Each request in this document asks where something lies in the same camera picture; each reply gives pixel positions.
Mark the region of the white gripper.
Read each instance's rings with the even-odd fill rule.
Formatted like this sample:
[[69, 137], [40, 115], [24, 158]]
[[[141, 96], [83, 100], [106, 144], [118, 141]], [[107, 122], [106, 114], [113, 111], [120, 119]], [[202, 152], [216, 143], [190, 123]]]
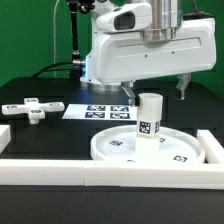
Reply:
[[176, 97], [184, 100], [190, 73], [210, 70], [215, 63], [213, 18], [184, 21], [170, 41], [145, 42], [141, 32], [104, 33], [97, 37], [93, 55], [96, 79], [103, 84], [122, 82], [130, 106], [139, 106], [140, 98], [127, 81], [181, 74]]

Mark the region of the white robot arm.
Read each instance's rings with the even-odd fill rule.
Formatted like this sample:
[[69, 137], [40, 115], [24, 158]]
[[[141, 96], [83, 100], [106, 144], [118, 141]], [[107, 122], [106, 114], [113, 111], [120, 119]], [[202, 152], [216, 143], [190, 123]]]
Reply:
[[131, 90], [137, 80], [177, 75], [177, 97], [193, 72], [216, 63], [215, 20], [195, 13], [183, 18], [182, 0], [130, 0], [117, 6], [96, 0], [92, 6], [92, 45], [81, 83], [101, 91]]

